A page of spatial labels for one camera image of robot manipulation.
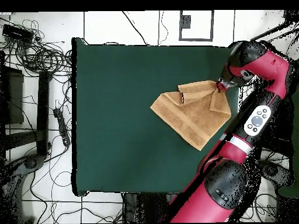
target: black device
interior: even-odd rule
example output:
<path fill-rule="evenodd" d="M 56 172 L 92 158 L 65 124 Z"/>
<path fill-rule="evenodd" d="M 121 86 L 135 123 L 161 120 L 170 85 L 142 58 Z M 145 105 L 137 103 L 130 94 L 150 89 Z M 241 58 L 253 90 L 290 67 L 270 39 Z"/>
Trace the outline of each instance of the black device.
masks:
<path fill-rule="evenodd" d="M 5 121 L 9 102 L 8 69 L 5 53 L 0 52 L 0 222 L 24 223 L 21 214 L 22 183 L 29 173 L 41 168 L 51 145 L 48 143 L 48 93 L 52 76 L 47 71 L 39 73 L 37 130 L 6 135 Z M 36 142 L 37 154 L 5 164 L 6 151 Z"/>
<path fill-rule="evenodd" d="M 69 139 L 69 136 L 68 136 L 68 130 L 67 130 L 67 126 L 64 121 L 62 111 L 59 108 L 55 108 L 53 110 L 53 114 L 54 114 L 54 117 L 57 118 L 57 120 L 58 120 L 59 134 L 62 137 L 63 145 L 65 147 L 69 147 L 71 144 L 71 140 Z"/>
<path fill-rule="evenodd" d="M 13 40 L 19 40 L 24 44 L 31 43 L 34 36 L 30 31 L 8 24 L 3 25 L 2 35 Z"/>

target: green board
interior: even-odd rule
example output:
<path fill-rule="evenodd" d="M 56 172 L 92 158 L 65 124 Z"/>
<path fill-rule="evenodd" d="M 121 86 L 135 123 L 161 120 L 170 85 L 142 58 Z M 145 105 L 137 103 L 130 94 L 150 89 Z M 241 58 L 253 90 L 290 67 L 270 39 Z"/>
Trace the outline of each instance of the green board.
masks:
<path fill-rule="evenodd" d="M 80 38 L 72 43 L 77 53 L 77 145 L 72 144 L 77 190 L 182 191 L 236 115 L 238 89 L 227 92 L 232 117 L 201 152 L 150 106 L 180 84 L 216 81 L 231 49 L 87 45 Z"/>

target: white floor tile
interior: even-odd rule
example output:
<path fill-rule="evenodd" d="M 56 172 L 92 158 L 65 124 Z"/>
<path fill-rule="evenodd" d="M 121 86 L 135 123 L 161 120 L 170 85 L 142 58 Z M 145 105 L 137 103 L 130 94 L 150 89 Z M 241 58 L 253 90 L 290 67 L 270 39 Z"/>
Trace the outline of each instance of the white floor tile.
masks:
<path fill-rule="evenodd" d="M 125 13 L 141 33 L 145 42 L 156 46 L 159 12 L 148 10 L 125 11 Z M 85 40 L 88 44 L 118 42 L 126 45 L 144 45 L 140 35 L 121 11 L 85 12 Z"/>
<path fill-rule="evenodd" d="M 83 210 L 82 223 L 109 223 L 113 222 L 116 216 L 121 215 L 123 204 L 95 204 L 84 202 L 83 207 L 89 209 L 97 216 L 87 210 Z"/>

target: brown towel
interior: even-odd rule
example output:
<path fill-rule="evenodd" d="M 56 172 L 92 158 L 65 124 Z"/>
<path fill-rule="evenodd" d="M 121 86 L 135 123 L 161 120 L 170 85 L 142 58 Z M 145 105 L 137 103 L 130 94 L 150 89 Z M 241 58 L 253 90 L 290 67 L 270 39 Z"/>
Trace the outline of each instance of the brown towel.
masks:
<path fill-rule="evenodd" d="M 230 106 L 225 93 L 211 80 L 178 87 L 180 92 L 161 94 L 151 109 L 200 151 L 230 118 Z"/>

